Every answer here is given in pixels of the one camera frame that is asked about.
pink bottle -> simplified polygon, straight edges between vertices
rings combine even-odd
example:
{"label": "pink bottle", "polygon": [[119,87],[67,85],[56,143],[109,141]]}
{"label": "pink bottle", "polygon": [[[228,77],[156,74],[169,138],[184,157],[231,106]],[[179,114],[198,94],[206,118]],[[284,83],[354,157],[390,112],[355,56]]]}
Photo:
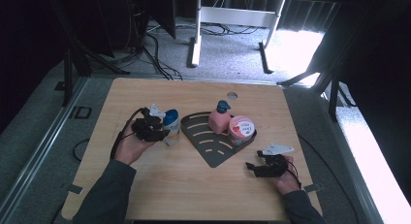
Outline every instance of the pink bottle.
{"label": "pink bottle", "polygon": [[227,112],[231,107],[227,101],[218,102],[215,109],[208,117],[208,126],[215,134],[221,134],[229,128],[231,116]]}

table top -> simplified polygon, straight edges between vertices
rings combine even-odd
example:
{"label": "table top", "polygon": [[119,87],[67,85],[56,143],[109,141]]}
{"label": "table top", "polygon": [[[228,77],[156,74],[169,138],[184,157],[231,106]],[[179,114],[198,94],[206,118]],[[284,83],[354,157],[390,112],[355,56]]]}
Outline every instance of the table top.
{"label": "table top", "polygon": [[[227,97],[235,92],[236,100]],[[128,219],[145,220],[286,220],[281,196],[245,162],[264,163],[256,151],[270,143],[292,146],[302,186],[312,183],[281,87],[275,85],[181,80],[114,80],[73,182],[80,195],[69,193],[62,215],[71,219],[110,161],[111,147],[130,115],[155,104],[160,111],[177,109],[180,118],[211,112],[219,100],[231,115],[246,115],[258,132],[254,142],[216,168],[180,134],[177,145],[149,148],[132,165],[137,170],[130,193]],[[309,194],[321,212],[315,193]]]}

pink container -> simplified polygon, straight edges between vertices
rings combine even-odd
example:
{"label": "pink container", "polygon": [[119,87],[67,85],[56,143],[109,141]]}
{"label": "pink container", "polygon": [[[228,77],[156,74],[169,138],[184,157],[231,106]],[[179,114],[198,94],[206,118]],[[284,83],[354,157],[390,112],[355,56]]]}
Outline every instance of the pink container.
{"label": "pink container", "polygon": [[253,121],[245,115],[238,115],[230,120],[229,140],[235,145],[241,145],[253,137],[255,127]]}

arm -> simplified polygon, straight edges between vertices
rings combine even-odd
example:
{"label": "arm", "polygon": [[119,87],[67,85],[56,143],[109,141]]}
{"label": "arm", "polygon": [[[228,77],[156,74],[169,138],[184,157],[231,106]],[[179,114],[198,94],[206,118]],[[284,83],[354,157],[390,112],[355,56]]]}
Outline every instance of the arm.
{"label": "arm", "polygon": [[291,223],[294,224],[321,224],[325,223],[323,217],[315,209],[307,194],[300,190],[299,184],[296,178],[291,175],[295,174],[294,168],[292,166],[293,158],[289,156],[284,156],[288,164],[288,169],[281,177],[271,177],[269,181],[274,184],[278,189],[279,193],[283,196],[285,212],[290,218]]}
{"label": "arm", "polygon": [[114,159],[110,160],[102,176],[85,196],[73,223],[123,223],[128,207],[129,193],[136,170],[136,162],[155,143],[139,140],[130,123],[118,144]]}

white metal stand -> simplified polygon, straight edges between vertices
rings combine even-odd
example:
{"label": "white metal stand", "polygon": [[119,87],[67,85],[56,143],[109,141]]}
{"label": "white metal stand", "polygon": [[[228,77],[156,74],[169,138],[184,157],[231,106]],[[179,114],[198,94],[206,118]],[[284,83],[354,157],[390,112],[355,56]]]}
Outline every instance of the white metal stand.
{"label": "white metal stand", "polygon": [[192,66],[200,65],[200,50],[202,45],[202,36],[200,35],[202,22],[212,22],[221,24],[244,25],[253,27],[269,28],[269,35],[265,42],[260,43],[260,50],[264,60],[267,62],[266,49],[272,41],[274,32],[278,26],[281,11],[284,7],[285,0],[281,0],[281,5],[275,12],[249,11],[227,8],[202,7],[202,0],[197,0],[196,13],[196,36],[193,46]]}

